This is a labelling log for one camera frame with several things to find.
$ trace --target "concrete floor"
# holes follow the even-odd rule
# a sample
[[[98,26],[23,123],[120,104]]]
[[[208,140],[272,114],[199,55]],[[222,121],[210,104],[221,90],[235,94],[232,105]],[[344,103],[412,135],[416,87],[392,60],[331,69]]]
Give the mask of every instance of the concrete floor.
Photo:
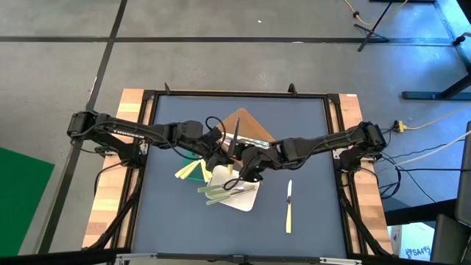
[[[352,0],[365,21],[374,21],[385,4]],[[471,30],[454,0],[439,0],[457,34]],[[108,36],[119,0],[0,0],[0,36]],[[118,36],[264,36],[359,38],[342,0],[134,0],[129,1]],[[448,38],[433,5],[407,4],[377,32],[393,38]],[[471,41],[463,43],[468,57]],[[465,103],[407,102],[400,92],[442,91],[466,74],[452,46],[327,43],[116,43],[99,92],[96,110],[116,113],[123,88],[356,93],[364,120],[388,127],[395,119],[409,126],[430,121]],[[70,150],[65,130],[82,110],[98,70],[105,43],[0,42],[0,146],[54,163],[21,253],[37,246],[57,182]],[[469,110],[426,127],[393,135],[389,155],[453,140],[471,120]],[[417,167],[459,167],[462,144],[416,163]],[[82,153],[51,251],[78,250],[93,202],[94,176],[102,159]],[[379,163],[375,168],[383,169]],[[413,172],[435,200],[456,196],[458,173]],[[394,170],[379,175],[395,181]],[[409,177],[385,200],[386,210],[430,200]]]

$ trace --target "black cable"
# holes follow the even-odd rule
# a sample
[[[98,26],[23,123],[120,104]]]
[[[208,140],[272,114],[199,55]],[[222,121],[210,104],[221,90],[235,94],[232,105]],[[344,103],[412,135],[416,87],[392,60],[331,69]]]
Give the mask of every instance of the black cable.
[[[471,172],[471,169],[396,169],[401,172],[409,171],[457,171],[457,172]]]
[[[87,153],[89,153],[89,154],[98,154],[98,155],[100,154],[100,153],[95,152],[95,151],[90,151],[90,150],[86,150],[86,149],[79,148],[78,146],[75,145],[74,140],[71,140],[70,143],[71,143],[71,145],[73,146],[73,148],[78,148],[80,151],[87,152]]]
[[[403,156],[409,156],[409,155],[413,155],[413,154],[419,154],[419,153],[421,153],[421,152],[434,150],[434,149],[437,149],[437,148],[442,147],[442,146],[445,146],[445,145],[447,145],[447,144],[440,144],[440,145],[438,145],[438,146],[434,146],[434,147],[431,147],[431,148],[425,148],[425,149],[422,149],[422,150],[420,150],[420,151],[413,151],[413,152],[410,152],[410,153],[408,153],[408,154],[396,155],[396,156],[393,156],[393,157],[391,157],[391,158],[396,159],[396,158],[401,158],[401,157],[403,157]]]
[[[396,164],[396,161],[394,161],[394,159],[392,158],[385,158],[387,159],[387,161],[389,161],[391,164],[395,165]],[[412,181],[414,181],[415,185],[417,185],[417,187],[420,189],[420,191],[422,191],[423,194],[425,194],[425,196],[428,197],[428,199],[430,199],[432,202],[436,202],[432,197],[430,197],[430,195],[427,194],[427,192],[424,191],[424,189],[419,185],[419,183],[417,183],[417,181],[414,179],[414,177],[412,177],[411,173],[404,169],[402,166],[396,166],[396,170],[397,170],[397,173],[400,174],[400,171],[398,171],[398,169],[402,169],[405,173],[407,173],[409,175],[409,177],[411,177]]]
[[[385,157],[383,157],[383,158],[384,158],[385,160],[387,160],[388,162],[390,162],[392,165],[396,164],[392,159],[390,160],[390,159],[385,158]],[[388,185],[385,185],[385,186],[384,186],[384,188],[385,188],[385,187],[387,187],[387,188],[386,188],[384,191],[382,191],[382,192],[380,193],[381,199],[389,199],[389,198],[393,197],[393,196],[399,191],[400,182],[401,182],[402,178],[403,178],[403,176],[401,175],[401,173],[400,173],[400,172],[397,172],[397,182],[391,183],[391,184],[388,184]],[[383,195],[384,195],[390,188],[392,188],[394,185],[396,185],[396,186],[394,187],[394,190],[392,191],[392,193],[390,193],[390,195],[387,195],[387,196],[383,197]]]
[[[94,186],[94,189],[93,189],[93,194],[96,195],[96,190],[98,189],[98,182],[99,182],[99,179],[100,179],[100,175],[101,175],[103,172],[107,171],[108,169],[112,169],[112,168],[115,167],[115,166],[120,166],[120,165],[122,166],[122,165],[124,165],[125,163],[127,163],[127,160],[120,161],[119,163],[115,163],[115,164],[113,164],[113,165],[111,165],[111,166],[107,166],[107,167],[105,167],[104,169],[100,170],[100,171],[98,172],[98,174],[96,174],[96,177],[95,177],[95,186]]]
[[[211,152],[211,155],[213,155],[213,154],[216,153],[219,149],[221,149],[222,145],[224,144],[224,141],[226,140],[226,127],[224,126],[224,123],[222,123],[222,121],[221,121],[220,118],[215,117],[215,116],[209,116],[209,117],[207,117],[206,120],[205,120],[206,127],[207,127],[209,130],[212,130],[211,127],[209,127],[209,125],[208,125],[208,121],[209,121],[210,119],[215,119],[215,120],[217,120],[218,123],[221,125],[222,131],[223,131],[222,140],[221,140],[220,145],[218,145],[218,146]]]
[[[244,176],[244,173],[245,171],[247,170],[247,167],[248,165],[250,165],[250,162],[252,162],[252,160],[256,157],[257,155],[253,155],[248,161],[247,163],[244,164],[244,166],[242,167],[242,170],[239,172],[238,174],[238,177],[237,178],[233,178],[231,180],[228,180],[226,181],[226,183],[224,183],[224,185],[222,186],[222,188],[226,191],[230,191],[231,189],[233,189],[234,187],[237,186],[237,184],[240,182],[240,181],[245,181],[242,176]],[[231,183],[231,182],[234,182],[234,184],[232,184],[229,188],[227,187],[227,184]]]
[[[392,130],[389,131],[389,140],[388,140],[388,143],[386,144],[386,147],[388,147],[389,144],[391,143],[391,133],[392,133]]]
[[[361,170],[364,170],[366,172],[369,172],[370,174],[373,174],[375,177],[376,177],[376,183],[378,184],[378,188],[380,186],[380,179],[378,178],[378,176],[376,175],[376,173],[374,173],[372,170],[369,170],[369,169],[365,169],[365,168],[361,168]]]

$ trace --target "paper plate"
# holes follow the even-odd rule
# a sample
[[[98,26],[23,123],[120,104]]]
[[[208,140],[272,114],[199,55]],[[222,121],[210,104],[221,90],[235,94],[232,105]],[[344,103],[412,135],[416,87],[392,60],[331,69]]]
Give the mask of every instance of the paper plate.
[[[210,182],[208,182],[208,186],[214,186],[214,185],[221,185],[226,183],[228,180],[231,180],[233,178],[238,177],[238,171],[233,170],[232,176],[229,175],[229,172],[227,171],[227,167],[225,166],[216,166],[213,170],[213,178],[211,178]],[[233,198],[225,199],[223,200],[222,204],[233,207],[235,209],[241,210],[241,211],[250,211],[252,210],[253,204],[255,203],[255,198],[257,197],[257,192],[258,188],[260,187],[260,183],[248,183],[248,182],[239,182],[238,185],[243,186],[243,187],[251,187],[255,186],[255,190],[253,191],[248,191],[246,193],[240,194],[238,196],[235,196]],[[208,193],[205,192],[205,195],[208,199],[215,199],[217,197],[220,197],[221,195],[214,195],[214,196],[208,196]]]

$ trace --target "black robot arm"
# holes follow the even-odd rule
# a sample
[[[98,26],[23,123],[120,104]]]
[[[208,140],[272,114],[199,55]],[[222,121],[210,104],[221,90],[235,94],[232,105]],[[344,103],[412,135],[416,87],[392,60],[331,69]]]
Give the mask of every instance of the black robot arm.
[[[203,126],[198,121],[184,121],[151,126],[117,119],[103,113],[83,111],[72,115],[67,135],[72,141],[92,140],[99,144],[95,151],[104,156],[107,152],[115,152],[127,166],[138,168],[143,166],[141,150],[133,144],[126,144],[116,135],[124,135],[141,139],[160,149],[181,147],[200,155],[207,162],[207,169],[217,165],[233,163],[218,140],[221,131],[214,127],[203,134]]]
[[[239,179],[249,182],[262,180],[259,175],[265,169],[299,169],[310,156],[321,152],[347,148],[339,155],[341,169],[352,171],[360,166],[365,155],[374,155],[386,147],[386,141],[377,125],[361,122],[355,127],[317,138],[287,138],[269,143],[268,149],[236,143],[232,156],[221,148],[222,132],[212,128],[203,134],[198,121],[184,121],[151,126],[137,124],[107,114],[83,111],[72,116],[67,134],[72,141],[92,140],[99,144],[95,150],[102,155],[115,152],[127,162],[127,166],[143,166],[143,155],[133,144],[126,144],[113,134],[141,139],[160,149],[181,147],[200,155],[206,161],[206,169],[241,160],[244,166]]]
[[[378,125],[361,122],[355,127],[318,138],[287,138],[269,143],[268,149],[253,145],[237,144],[234,159],[241,160],[239,178],[249,182],[262,180],[259,175],[264,169],[299,169],[310,156],[321,152],[347,148],[339,155],[343,171],[358,170],[361,159],[376,155],[386,147],[386,141]]]

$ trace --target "black stand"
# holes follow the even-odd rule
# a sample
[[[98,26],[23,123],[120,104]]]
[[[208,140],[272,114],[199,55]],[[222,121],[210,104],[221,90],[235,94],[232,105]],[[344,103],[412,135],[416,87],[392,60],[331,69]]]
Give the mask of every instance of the black stand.
[[[461,78],[443,92],[403,91],[403,99],[471,101],[471,93],[460,93],[471,85],[471,75]]]
[[[444,214],[455,219],[456,199],[430,203],[410,208],[384,212],[387,225],[406,225],[415,222],[435,221],[436,216]]]
[[[364,30],[365,32],[368,32],[368,34],[366,35],[366,38],[363,40],[363,43],[360,45],[360,47],[358,48],[358,52],[361,52],[363,50],[363,48],[365,47],[366,43],[369,42],[369,39],[374,35],[376,37],[379,37],[382,41],[379,41],[379,43],[387,43],[389,42],[389,39],[384,37],[384,36],[381,36],[379,34],[376,34],[375,33],[375,29],[376,27],[378,26],[378,24],[381,22],[381,19],[383,19],[384,15],[386,14],[386,12],[388,12],[388,9],[391,7],[392,5],[392,2],[390,1],[388,6],[386,7],[386,9],[383,11],[383,14],[381,14],[381,17],[378,19],[378,21],[376,21],[376,24],[373,26],[372,29],[367,29],[366,27],[364,26],[360,26],[358,24],[354,24],[353,26],[355,27],[358,27],[362,30]],[[358,12],[355,12],[353,13],[353,17],[356,18],[357,15],[359,15]]]

